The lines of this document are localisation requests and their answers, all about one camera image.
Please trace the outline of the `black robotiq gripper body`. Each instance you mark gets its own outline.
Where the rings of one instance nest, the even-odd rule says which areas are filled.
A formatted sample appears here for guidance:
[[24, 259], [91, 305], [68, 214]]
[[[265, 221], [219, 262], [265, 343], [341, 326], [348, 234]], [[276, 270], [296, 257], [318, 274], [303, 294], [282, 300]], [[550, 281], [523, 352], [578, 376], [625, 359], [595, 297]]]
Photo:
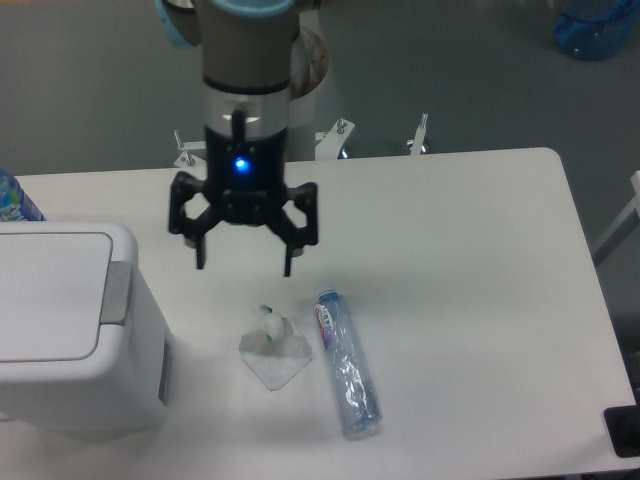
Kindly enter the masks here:
[[262, 226], [284, 217], [285, 129], [264, 138], [249, 136], [245, 110], [230, 116], [229, 136], [206, 130], [204, 195], [220, 218], [233, 225]]

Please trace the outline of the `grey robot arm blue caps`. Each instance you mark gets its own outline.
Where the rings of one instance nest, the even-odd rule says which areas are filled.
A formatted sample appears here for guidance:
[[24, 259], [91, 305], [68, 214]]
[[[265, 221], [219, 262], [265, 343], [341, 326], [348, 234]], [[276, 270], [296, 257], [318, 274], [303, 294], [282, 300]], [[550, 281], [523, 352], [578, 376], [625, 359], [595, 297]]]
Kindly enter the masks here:
[[207, 176], [176, 174], [168, 229], [206, 262], [219, 223], [267, 227], [293, 258], [319, 241], [318, 187], [285, 182], [291, 66], [301, 1], [157, 1], [175, 45], [201, 49]]

